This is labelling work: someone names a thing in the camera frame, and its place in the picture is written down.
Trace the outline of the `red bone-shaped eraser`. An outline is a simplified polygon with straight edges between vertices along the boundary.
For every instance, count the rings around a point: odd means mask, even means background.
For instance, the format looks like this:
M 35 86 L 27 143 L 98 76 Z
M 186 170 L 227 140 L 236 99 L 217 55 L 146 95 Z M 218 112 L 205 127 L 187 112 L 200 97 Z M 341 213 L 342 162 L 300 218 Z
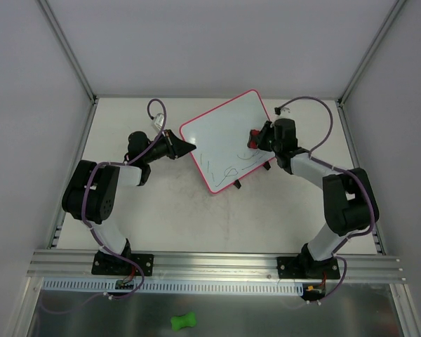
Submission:
M 248 148 L 250 149 L 257 149 L 258 148 L 258 135 L 259 135 L 260 131 L 259 130 L 255 130 L 252 129 L 250 130 L 249 133 L 249 138 L 248 138 Z

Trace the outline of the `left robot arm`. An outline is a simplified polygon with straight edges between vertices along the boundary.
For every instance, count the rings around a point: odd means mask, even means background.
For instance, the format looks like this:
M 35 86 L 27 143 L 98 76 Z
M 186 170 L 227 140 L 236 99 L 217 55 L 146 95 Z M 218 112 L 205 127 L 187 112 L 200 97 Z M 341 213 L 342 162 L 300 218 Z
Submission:
M 171 130 L 160 132 L 150 140 L 146 133 L 135 131 L 128 137 L 127 153 L 122 163 L 81 160 L 62 197 L 62 209 L 81 221 L 108 257 L 108 266 L 118 274 L 132 267 L 131 245 L 110 218 L 116 192 L 120 187 L 141 187 L 151 174 L 150 164 L 167 157 L 175 160 L 196 149 L 196 145 L 179 139 Z

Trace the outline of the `red-framed small whiteboard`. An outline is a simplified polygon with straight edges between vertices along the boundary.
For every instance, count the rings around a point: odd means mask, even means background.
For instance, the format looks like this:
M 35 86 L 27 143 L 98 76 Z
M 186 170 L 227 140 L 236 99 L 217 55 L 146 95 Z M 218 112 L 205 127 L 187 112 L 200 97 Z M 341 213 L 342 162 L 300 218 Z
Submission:
M 192 158 L 208 190 L 217 194 L 274 158 L 271 152 L 248 147 L 249 133 L 269 115 L 252 89 L 183 123 L 182 139 L 196 146 Z

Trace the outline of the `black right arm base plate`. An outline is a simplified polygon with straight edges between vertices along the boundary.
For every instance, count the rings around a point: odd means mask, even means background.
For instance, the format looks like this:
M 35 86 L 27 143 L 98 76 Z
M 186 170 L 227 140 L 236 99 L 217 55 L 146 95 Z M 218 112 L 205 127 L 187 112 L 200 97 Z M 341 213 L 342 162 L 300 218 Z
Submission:
M 340 278 L 338 262 L 335 258 L 323 261 L 301 261 L 298 256 L 276 258 L 279 279 L 326 279 Z

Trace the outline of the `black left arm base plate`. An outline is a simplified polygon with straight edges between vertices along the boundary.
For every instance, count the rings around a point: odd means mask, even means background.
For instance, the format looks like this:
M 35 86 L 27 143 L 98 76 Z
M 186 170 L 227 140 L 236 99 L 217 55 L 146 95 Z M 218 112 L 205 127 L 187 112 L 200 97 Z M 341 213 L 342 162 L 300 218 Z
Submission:
M 129 260 L 138 264 L 146 277 L 152 276 L 154 267 L 154 255 L 147 253 L 131 253 Z M 115 256 L 98 251 L 94 255 L 91 268 L 92 275 L 104 276 L 129 276 L 133 270 L 133 265 L 122 261 Z

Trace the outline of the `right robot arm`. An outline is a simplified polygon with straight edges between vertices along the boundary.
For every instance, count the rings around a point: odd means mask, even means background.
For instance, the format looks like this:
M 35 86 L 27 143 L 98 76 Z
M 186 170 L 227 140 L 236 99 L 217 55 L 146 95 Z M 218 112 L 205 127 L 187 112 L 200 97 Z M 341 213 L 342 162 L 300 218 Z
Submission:
M 349 239 L 373 231 L 379 209 L 366 171 L 330 165 L 300 147 L 292 119 L 267 121 L 259 131 L 250 131 L 248 147 L 274 153 L 281 169 L 323 192 L 325 224 L 292 265 L 305 276 L 317 277 Z

